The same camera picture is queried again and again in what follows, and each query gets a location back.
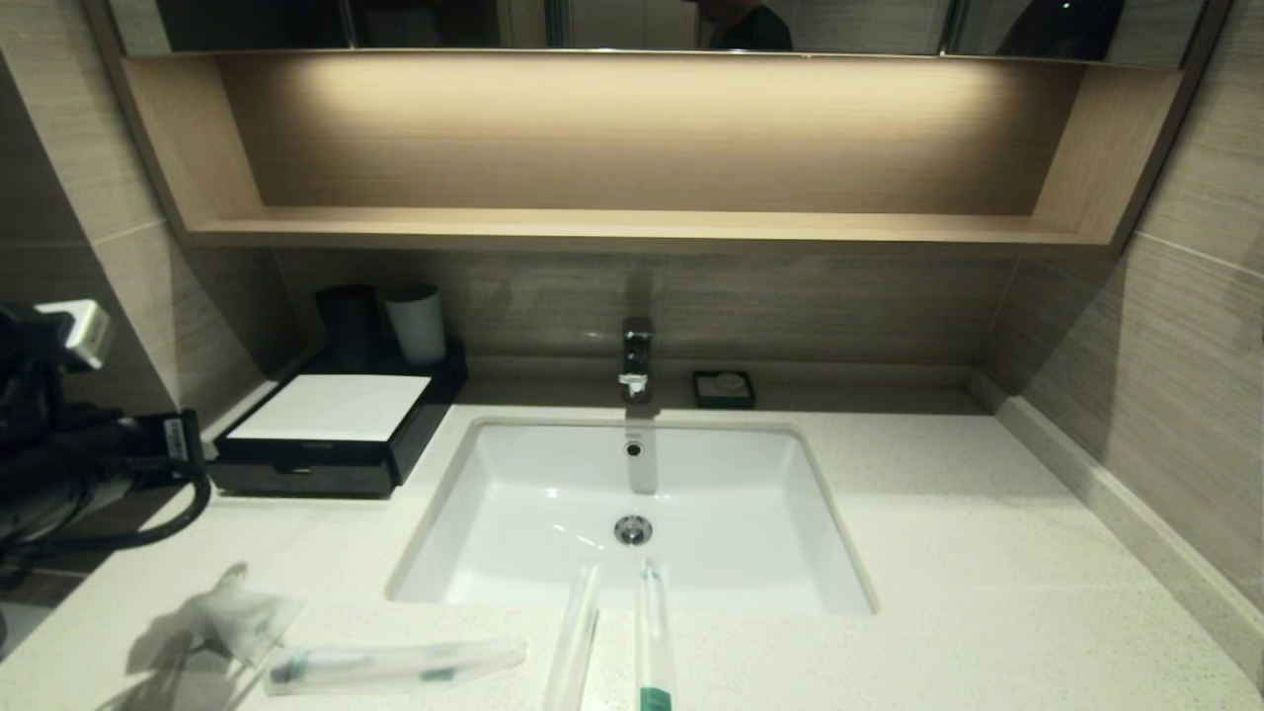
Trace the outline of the black plastic tray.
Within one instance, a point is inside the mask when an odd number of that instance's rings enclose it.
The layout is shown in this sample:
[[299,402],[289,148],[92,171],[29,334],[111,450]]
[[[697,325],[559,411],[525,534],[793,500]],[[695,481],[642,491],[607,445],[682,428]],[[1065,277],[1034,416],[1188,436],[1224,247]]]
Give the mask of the black plastic tray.
[[387,461],[214,462],[209,477],[217,490],[265,497],[389,497],[399,485]]

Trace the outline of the white shower cap packet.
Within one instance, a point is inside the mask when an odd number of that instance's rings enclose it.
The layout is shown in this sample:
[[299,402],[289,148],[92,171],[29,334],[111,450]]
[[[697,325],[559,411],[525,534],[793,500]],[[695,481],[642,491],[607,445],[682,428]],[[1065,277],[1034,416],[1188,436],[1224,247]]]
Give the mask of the white shower cap packet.
[[228,657],[257,667],[281,644],[303,611],[288,595],[252,590],[241,578],[225,578],[193,601],[193,629]]

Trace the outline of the white panel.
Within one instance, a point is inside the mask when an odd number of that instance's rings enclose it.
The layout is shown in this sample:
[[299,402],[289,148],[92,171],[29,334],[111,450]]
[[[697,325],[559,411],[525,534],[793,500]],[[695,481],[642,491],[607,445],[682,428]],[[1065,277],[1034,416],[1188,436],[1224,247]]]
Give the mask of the white panel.
[[228,439],[386,442],[430,383],[423,376],[301,374],[235,425]]

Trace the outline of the black amenity drawer box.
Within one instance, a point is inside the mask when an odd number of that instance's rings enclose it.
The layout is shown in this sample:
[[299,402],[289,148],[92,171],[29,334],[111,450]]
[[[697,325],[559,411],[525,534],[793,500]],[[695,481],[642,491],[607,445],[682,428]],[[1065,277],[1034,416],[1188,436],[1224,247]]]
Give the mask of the black amenity drawer box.
[[[317,442],[317,440],[229,440],[228,433],[235,425],[243,423],[245,416],[257,410],[270,395],[289,381],[301,374],[378,374],[378,376],[423,376],[431,380],[428,390],[415,404],[415,409],[406,416],[404,423],[386,442]],[[468,380],[468,367],[464,352],[458,345],[447,347],[444,361],[430,367],[410,366],[398,347],[393,343],[382,345],[382,359],[374,369],[343,369],[337,364],[330,348],[313,356],[296,373],[276,385],[257,405],[252,406],[245,415],[238,417],[222,434],[214,440],[214,462],[330,462],[330,461],[367,461],[383,459],[389,462],[399,473],[399,485],[408,479],[415,466],[423,454],[428,442],[439,431],[447,409],[454,404],[460,390]]]

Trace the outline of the black cup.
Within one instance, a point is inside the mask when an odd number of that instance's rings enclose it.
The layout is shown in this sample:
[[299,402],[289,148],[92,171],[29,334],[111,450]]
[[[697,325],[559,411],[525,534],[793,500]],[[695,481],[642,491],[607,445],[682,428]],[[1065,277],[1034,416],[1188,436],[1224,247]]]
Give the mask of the black cup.
[[313,304],[343,369],[374,369],[382,359],[380,309],[369,283],[317,288]]

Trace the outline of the white cup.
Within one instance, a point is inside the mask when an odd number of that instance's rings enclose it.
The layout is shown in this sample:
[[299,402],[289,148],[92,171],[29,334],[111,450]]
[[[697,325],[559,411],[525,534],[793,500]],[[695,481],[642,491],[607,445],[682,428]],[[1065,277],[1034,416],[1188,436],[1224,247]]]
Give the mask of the white cup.
[[430,367],[445,359],[445,320],[434,283],[387,288],[382,302],[401,356],[410,366]]

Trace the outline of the long clear plastic packet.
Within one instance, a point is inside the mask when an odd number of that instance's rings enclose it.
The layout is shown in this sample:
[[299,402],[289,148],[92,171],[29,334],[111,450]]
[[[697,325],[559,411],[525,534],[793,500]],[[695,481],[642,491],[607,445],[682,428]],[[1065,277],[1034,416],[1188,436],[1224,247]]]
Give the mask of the long clear plastic packet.
[[603,564],[586,562],[573,579],[552,654],[542,711],[581,711],[592,644],[599,614]]

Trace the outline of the chrome faucet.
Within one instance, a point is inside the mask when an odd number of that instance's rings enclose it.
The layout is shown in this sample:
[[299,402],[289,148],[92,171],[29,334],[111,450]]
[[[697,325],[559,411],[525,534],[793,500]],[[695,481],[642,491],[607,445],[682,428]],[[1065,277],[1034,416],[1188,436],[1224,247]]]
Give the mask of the chrome faucet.
[[621,372],[617,377],[627,404],[650,400],[650,361],[653,326],[648,318],[627,318],[622,324]]

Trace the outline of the mirror cabinet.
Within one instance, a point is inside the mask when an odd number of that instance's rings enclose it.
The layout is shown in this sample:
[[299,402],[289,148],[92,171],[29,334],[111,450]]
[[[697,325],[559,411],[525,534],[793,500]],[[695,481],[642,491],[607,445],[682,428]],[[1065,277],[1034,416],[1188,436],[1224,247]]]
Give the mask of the mirror cabinet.
[[123,53],[964,54],[1174,70],[1213,0],[101,0]]

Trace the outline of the long packet with green end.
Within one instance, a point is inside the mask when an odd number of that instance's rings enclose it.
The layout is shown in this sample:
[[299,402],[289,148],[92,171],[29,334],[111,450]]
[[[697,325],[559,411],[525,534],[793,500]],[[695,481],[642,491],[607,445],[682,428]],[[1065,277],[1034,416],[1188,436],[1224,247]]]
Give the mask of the long packet with green end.
[[664,568],[642,558],[635,610],[635,711],[676,711],[675,653]]

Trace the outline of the black soap dish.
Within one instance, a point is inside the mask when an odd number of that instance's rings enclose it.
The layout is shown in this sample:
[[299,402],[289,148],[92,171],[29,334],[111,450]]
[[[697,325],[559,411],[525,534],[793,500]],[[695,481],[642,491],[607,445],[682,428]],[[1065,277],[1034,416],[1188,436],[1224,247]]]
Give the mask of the black soap dish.
[[[713,385],[713,377],[720,372],[739,372],[743,373],[750,385],[750,393],[744,396],[731,397],[724,393],[717,392]],[[755,388],[750,374],[744,373],[744,369],[695,369],[691,373],[691,392],[694,392],[695,404],[700,409],[709,410],[752,410],[755,407]]]

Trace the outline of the white sink basin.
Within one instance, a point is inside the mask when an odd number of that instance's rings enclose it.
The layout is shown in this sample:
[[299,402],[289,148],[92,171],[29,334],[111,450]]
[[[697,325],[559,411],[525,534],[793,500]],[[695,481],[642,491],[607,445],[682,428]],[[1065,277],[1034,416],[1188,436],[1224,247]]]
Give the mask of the white sink basin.
[[[640,514],[652,540],[623,547]],[[642,558],[672,611],[870,616],[878,603],[795,431],[667,423],[473,425],[387,595],[403,603],[562,607],[603,564],[600,607],[628,609]]]

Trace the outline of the wooden wall shelf niche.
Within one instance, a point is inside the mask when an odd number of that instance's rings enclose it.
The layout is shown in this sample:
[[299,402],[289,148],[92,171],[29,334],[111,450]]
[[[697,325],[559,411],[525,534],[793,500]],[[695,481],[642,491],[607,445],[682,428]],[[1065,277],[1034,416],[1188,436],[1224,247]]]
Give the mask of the wooden wall shelf niche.
[[109,59],[186,245],[1117,256],[1187,70],[276,52]]

